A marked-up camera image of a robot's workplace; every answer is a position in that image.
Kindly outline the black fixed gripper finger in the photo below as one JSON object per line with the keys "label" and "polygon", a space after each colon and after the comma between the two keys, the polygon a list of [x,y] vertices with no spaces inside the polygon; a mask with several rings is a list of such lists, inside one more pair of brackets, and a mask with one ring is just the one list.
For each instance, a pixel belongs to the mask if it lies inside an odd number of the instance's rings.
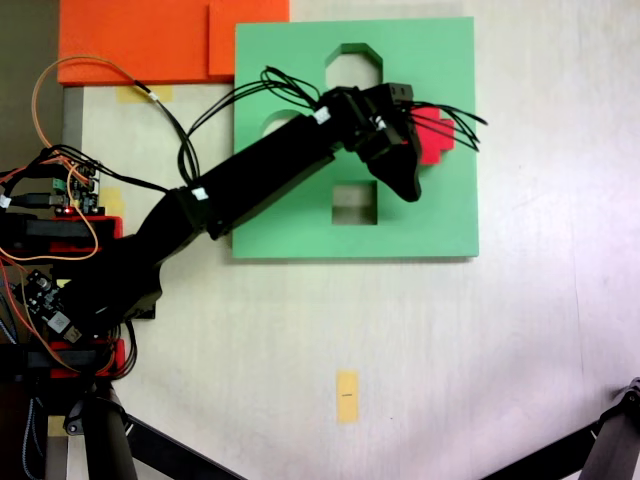
{"label": "black fixed gripper finger", "polygon": [[384,83],[369,89],[369,99],[376,105],[400,105],[413,100],[413,89],[408,84]]}

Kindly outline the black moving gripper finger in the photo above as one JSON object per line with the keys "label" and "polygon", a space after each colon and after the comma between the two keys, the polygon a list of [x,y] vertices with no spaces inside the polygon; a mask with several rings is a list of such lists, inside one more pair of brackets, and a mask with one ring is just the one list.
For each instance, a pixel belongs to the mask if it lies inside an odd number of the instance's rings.
{"label": "black moving gripper finger", "polygon": [[367,161],[369,172],[405,202],[420,199],[419,153],[409,143],[391,146]]}

